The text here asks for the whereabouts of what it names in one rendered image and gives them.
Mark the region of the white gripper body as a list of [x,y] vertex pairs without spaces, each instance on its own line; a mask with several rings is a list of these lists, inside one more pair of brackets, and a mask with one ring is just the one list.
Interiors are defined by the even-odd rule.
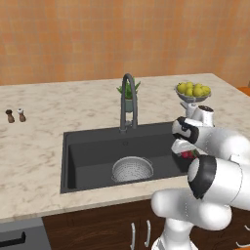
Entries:
[[188,141],[180,140],[180,139],[176,139],[174,141],[171,149],[178,156],[181,156],[181,153],[183,151],[197,150],[196,147],[194,145],[192,145],[191,143],[189,143]]

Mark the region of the red green mango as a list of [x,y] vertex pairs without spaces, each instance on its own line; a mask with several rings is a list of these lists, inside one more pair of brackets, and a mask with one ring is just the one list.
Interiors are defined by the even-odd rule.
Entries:
[[194,159],[199,155],[197,150],[188,150],[181,153],[181,157],[184,159]]

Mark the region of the white metal colander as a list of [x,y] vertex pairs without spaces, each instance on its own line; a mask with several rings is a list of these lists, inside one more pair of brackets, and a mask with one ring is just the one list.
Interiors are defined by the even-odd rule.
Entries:
[[144,157],[126,156],[112,167],[111,178],[116,183],[145,180],[153,176],[152,162]]

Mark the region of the dark grey sink faucet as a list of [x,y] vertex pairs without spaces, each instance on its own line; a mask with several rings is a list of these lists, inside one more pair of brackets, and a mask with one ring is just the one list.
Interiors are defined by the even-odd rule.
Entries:
[[137,129],[138,127],[138,105],[137,105],[137,94],[135,89],[135,83],[132,75],[130,73],[125,73],[122,79],[122,94],[121,94],[121,115],[120,115],[120,127],[119,127],[119,131],[121,134],[125,134],[127,132],[126,105],[125,105],[125,88],[127,81],[130,83],[132,92],[132,104],[133,104],[132,128]]

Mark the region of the dark grey sink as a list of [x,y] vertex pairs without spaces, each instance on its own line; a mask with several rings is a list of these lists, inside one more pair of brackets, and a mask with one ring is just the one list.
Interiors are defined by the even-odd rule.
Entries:
[[125,156],[139,156],[151,162],[151,180],[184,176],[191,160],[172,152],[174,141],[170,122],[140,125],[124,134],[117,127],[66,132],[61,192],[115,187],[112,167]]

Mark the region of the grey fruit bowl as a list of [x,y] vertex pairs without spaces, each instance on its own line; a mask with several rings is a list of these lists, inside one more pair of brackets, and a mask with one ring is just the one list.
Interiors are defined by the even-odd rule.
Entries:
[[[204,102],[206,99],[208,99],[211,96],[211,93],[210,93],[209,95],[207,95],[207,96],[203,95],[202,97],[195,97],[195,96],[189,97],[189,96],[186,96],[185,94],[181,94],[178,91],[178,89],[177,89],[178,85],[175,87],[175,91],[176,91],[177,96],[181,99],[181,105],[185,109],[196,109],[197,105],[199,103]],[[193,88],[194,87],[201,87],[202,88],[203,85],[201,85],[201,84],[193,84]]]

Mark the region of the green plant in pot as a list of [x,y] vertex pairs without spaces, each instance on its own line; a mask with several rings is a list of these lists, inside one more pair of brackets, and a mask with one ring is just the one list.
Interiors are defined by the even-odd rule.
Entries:
[[[138,93],[138,88],[141,85],[141,81],[139,83],[135,83],[135,91],[136,94]],[[122,86],[119,86],[116,88],[117,91],[122,94]],[[131,90],[131,85],[129,80],[127,80],[126,85],[125,85],[125,110],[126,112],[133,112],[133,94]]]

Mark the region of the dark wood cupboard door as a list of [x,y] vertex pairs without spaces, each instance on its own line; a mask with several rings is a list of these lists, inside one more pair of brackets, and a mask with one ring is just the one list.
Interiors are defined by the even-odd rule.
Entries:
[[52,250],[131,250],[140,219],[125,204],[46,216]]
[[[150,200],[140,202],[140,243],[139,250],[150,250],[153,242],[161,235],[164,229],[165,220],[157,217],[150,206]],[[150,222],[150,240],[149,245],[145,246],[147,241],[147,222]]]

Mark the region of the dark wood drawer front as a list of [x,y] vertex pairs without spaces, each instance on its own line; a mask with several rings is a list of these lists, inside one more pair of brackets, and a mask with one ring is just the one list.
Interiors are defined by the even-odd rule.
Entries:
[[199,250],[235,250],[235,242],[250,243],[250,211],[232,208],[230,224],[223,230],[206,230],[193,227],[190,239]]

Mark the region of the brown pepper shaker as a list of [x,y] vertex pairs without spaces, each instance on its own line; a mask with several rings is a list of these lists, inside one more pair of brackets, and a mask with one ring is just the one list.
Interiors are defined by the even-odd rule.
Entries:
[[7,110],[6,110],[6,114],[7,114],[7,116],[8,116],[8,122],[9,122],[9,123],[14,123],[14,122],[15,122],[15,118],[14,118],[14,116],[13,116],[12,113],[13,113],[13,112],[12,112],[11,109],[7,109]]

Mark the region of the grey dishwasher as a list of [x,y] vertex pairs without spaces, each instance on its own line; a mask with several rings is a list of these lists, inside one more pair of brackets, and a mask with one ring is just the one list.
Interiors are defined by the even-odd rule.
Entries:
[[24,244],[2,247],[0,250],[52,250],[41,218],[0,224],[0,241],[19,238],[23,231],[26,234]]

